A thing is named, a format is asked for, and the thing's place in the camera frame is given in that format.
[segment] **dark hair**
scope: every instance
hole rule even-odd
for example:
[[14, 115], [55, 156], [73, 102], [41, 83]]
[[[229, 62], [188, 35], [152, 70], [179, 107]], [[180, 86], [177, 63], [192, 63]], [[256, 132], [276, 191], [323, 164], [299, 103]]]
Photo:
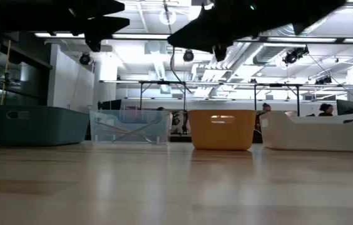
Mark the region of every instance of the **dark hair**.
[[264, 103], [263, 104], [263, 109], [266, 108], [266, 107], [271, 107], [271, 106], [269, 104], [267, 104], [267, 103]]
[[322, 103], [320, 106], [320, 111], [325, 112], [327, 109], [329, 109], [330, 107], [332, 107], [331, 104], [326, 104], [326, 103]]

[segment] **white plastic bin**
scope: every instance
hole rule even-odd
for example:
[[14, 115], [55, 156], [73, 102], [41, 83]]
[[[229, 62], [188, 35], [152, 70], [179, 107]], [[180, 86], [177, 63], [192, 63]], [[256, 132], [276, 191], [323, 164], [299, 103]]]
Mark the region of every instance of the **white plastic bin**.
[[91, 139], [95, 144], [169, 143], [171, 113], [167, 111], [90, 111]]

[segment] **orange plastic bin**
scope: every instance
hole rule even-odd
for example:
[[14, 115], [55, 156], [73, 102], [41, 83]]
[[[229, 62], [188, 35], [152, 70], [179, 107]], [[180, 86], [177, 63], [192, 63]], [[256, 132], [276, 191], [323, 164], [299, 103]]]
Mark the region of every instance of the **orange plastic bin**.
[[196, 149], [248, 150], [252, 146], [254, 110], [191, 110], [188, 115]]

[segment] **teal plastic bin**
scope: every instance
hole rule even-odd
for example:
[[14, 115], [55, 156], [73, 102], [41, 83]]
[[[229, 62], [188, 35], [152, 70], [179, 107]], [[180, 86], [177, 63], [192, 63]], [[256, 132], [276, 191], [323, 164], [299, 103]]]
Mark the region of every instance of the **teal plastic bin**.
[[0, 144], [57, 146], [84, 140], [89, 114], [48, 106], [0, 106]]

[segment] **wooden floor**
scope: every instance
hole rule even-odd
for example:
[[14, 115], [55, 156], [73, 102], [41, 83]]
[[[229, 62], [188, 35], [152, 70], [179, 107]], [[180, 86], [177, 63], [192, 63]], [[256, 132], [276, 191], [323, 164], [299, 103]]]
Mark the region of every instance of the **wooden floor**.
[[0, 225], [353, 225], [353, 153], [0, 148]]

